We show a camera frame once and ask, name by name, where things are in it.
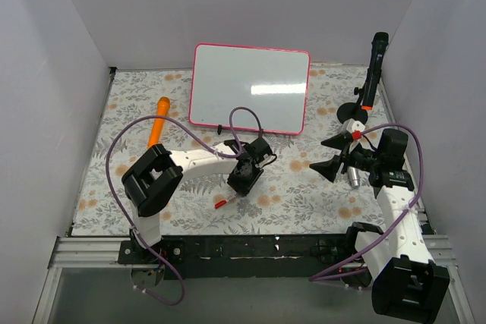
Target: whiteboard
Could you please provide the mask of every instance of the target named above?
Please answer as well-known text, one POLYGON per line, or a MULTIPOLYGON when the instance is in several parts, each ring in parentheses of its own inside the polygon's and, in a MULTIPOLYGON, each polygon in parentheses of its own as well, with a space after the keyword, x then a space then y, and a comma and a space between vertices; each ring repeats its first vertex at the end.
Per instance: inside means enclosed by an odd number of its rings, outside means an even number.
MULTIPOLYGON (((189 121, 229 126, 229 113, 246 106, 267 132, 300 134, 311 62, 305 51, 200 44, 194 53, 189 121)), ((257 131, 253 116, 238 111, 233 124, 257 131)))

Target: robotic arm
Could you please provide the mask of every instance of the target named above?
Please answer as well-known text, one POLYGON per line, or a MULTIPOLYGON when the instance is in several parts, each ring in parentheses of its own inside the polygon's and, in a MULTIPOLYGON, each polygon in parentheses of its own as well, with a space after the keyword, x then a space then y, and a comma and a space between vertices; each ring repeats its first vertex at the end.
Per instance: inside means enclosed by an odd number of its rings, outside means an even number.
MULTIPOLYGON (((349 120, 339 135, 321 144, 340 149, 339 156, 309 167, 334 182, 341 165, 342 173, 357 168, 370 173, 369 182, 380 206, 387 228, 395 228, 375 248, 363 254, 374 279, 372 303, 376 313, 414 322, 434 322, 449 286, 446 268, 437 266, 424 244, 415 207, 409 208, 414 197, 412 178, 402 169, 408 135, 396 129, 385 129, 375 150, 363 148, 358 142, 365 126, 349 120), (396 224, 404 209, 409 213, 396 224)), ((383 234, 380 227, 354 223, 348 228, 355 252, 383 234)))
MULTIPOLYGON (((130 167, 121 182, 131 202, 134 223, 149 246, 161 240, 159 214, 181 183, 201 176, 223 174, 229 175, 228 185, 236 193, 245 196, 250 192, 264 172, 260 164, 273 152, 262 137, 242 145, 244 153, 237 159, 226 159, 205 149, 168 151, 162 144, 156 144, 130 167)), ((227 140, 214 148, 228 155, 238 152, 235 140, 227 140)))

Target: table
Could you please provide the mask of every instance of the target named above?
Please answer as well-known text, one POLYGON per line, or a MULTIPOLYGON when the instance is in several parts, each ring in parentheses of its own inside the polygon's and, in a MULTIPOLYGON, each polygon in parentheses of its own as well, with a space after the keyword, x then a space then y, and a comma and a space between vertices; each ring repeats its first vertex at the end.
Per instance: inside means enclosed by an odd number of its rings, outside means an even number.
MULTIPOLYGON (((70 234, 72 236, 128 235, 128 223, 118 210, 106 183, 106 151, 115 135, 130 121, 156 111, 161 96, 171 99, 169 116, 217 144, 232 139, 228 131, 195 127, 188 120, 191 70, 119 71, 115 75, 100 123, 70 234)), ((364 83, 366 68, 313 65, 310 72, 305 128, 298 136, 266 134, 278 154, 275 163, 245 197, 220 209, 214 203, 233 195, 221 175, 200 178, 180 186, 160 216, 162 234, 310 234, 343 233, 353 221, 383 226, 368 176, 361 173, 361 187, 353 190, 347 175, 331 184, 308 168, 312 162, 328 160, 336 150, 320 142, 336 134, 340 123, 336 109, 355 100, 352 91, 364 83)), ((387 122, 380 96, 368 126, 387 122)), ((152 121, 134 126, 121 139, 112 156, 115 188, 128 208, 121 176, 147 148, 152 121)), ((255 134, 241 132, 241 140, 255 134)), ((370 133, 377 143, 379 133, 370 133)), ((175 125, 164 125, 161 142, 167 149, 195 149, 198 143, 175 125)))

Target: black wire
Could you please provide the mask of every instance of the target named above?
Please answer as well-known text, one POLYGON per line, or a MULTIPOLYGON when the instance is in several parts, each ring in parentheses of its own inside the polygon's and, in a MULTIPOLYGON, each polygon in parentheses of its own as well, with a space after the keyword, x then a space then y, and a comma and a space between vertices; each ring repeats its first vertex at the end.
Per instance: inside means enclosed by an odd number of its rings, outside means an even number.
POLYGON ((267 162, 265 165, 260 166, 260 168, 263 168, 263 167, 265 167, 265 166, 268 166, 268 165, 273 164, 273 163, 276 161, 276 159, 278 158, 278 157, 277 157, 277 155, 276 155, 275 153, 272 153, 272 154, 271 154, 271 156, 273 156, 273 157, 274 157, 274 159, 273 159, 272 161, 267 162))
POLYGON ((370 139, 369 139, 368 137, 366 137, 366 135, 365 135, 365 134, 362 134, 362 136, 363 136, 363 138, 365 138, 365 139, 366 139, 366 141, 367 141, 367 142, 368 142, 368 144, 370 145, 371 149, 372 149, 374 152, 376 152, 376 151, 377 151, 377 147, 375 147, 375 146, 373 145, 373 143, 370 141, 370 139))

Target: gray wall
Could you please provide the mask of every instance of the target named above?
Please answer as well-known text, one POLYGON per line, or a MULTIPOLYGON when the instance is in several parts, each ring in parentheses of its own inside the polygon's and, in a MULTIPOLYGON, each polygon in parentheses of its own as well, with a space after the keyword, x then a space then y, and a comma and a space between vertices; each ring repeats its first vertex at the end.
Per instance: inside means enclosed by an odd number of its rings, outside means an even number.
POLYGON ((486 0, 413 0, 385 57, 396 119, 424 147, 424 203, 486 322, 486 0))
POLYGON ((367 64, 412 0, 72 0, 109 65, 191 66, 199 42, 305 49, 314 61, 367 64))
POLYGON ((0 0, 0 321, 32 320, 108 68, 71 0, 0 0))

